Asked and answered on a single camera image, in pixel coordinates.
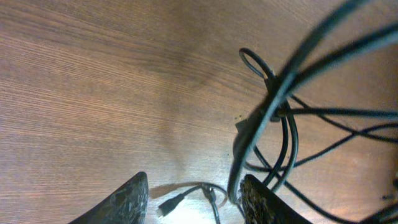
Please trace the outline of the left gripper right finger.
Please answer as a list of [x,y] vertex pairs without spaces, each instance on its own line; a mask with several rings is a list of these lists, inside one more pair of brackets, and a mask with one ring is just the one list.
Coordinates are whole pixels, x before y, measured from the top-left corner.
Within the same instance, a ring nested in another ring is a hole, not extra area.
[[245,223],[311,224],[253,175],[246,175],[240,188]]

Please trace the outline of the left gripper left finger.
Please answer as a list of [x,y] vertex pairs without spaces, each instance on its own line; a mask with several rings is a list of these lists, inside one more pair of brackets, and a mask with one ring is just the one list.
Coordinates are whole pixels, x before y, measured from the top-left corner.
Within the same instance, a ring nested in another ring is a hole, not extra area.
[[147,174],[138,172],[99,204],[70,222],[142,224],[149,200]]

